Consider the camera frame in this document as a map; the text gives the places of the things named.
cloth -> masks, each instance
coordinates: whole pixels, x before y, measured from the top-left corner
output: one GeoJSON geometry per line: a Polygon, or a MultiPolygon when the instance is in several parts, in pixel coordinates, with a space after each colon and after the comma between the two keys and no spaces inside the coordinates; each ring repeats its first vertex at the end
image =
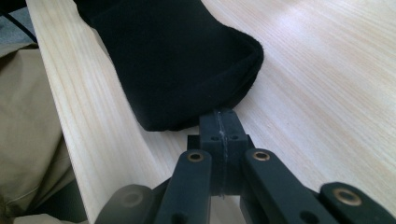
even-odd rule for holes
{"type": "Polygon", "coordinates": [[[37,46],[0,45],[0,224],[62,223],[19,216],[74,178],[37,46]]]}
{"type": "Polygon", "coordinates": [[[261,68],[261,44],[218,22],[200,0],[74,1],[147,131],[187,128],[214,108],[234,107],[261,68]]]}

black sock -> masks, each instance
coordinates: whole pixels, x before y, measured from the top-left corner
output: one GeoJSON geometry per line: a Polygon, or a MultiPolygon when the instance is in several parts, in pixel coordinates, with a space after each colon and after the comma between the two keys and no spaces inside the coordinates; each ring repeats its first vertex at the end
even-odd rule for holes
{"type": "Polygon", "coordinates": [[[216,21],[200,0],[75,2],[148,131],[186,128],[213,108],[234,107],[262,65],[260,43],[216,21]]]}

wooden table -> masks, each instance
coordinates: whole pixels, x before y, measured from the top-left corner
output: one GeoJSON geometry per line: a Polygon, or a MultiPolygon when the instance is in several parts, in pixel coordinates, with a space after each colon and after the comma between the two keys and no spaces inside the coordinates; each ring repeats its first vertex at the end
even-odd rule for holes
{"type": "MultiPolygon", "coordinates": [[[[89,220],[120,187],[168,178],[187,134],[147,133],[134,119],[100,38],[71,0],[28,0],[89,220]]],[[[257,147],[303,184],[354,185],[396,215],[396,4],[205,0],[221,22],[261,41],[265,60],[235,109],[257,147]]],[[[236,198],[212,223],[244,223],[236,198]]]]}

khaki pants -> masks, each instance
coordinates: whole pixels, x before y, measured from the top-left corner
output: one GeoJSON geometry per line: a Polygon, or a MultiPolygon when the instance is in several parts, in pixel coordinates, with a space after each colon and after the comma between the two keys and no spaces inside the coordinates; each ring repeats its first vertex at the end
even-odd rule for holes
{"type": "Polygon", "coordinates": [[[0,224],[67,223],[21,216],[73,179],[37,46],[0,45],[0,224]]]}

light wood surface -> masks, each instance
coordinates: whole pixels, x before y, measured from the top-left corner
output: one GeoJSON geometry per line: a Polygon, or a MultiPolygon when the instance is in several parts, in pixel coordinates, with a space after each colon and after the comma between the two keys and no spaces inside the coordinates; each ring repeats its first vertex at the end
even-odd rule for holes
{"type": "MultiPolygon", "coordinates": [[[[198,131],[143,131],[73,1],[27,3],[93,223],[120,187],[153,188],[168,178],[187,134],[198,131]]],[[[346,182],[396,215],[396,3],[204,3],[265,49],[257,81],[235,109],[255,145],[274,151],[311,189],[346,182]]],[[[237,199],[225,201],[212,201],[212,223],[243,223],[237,199]]]]}

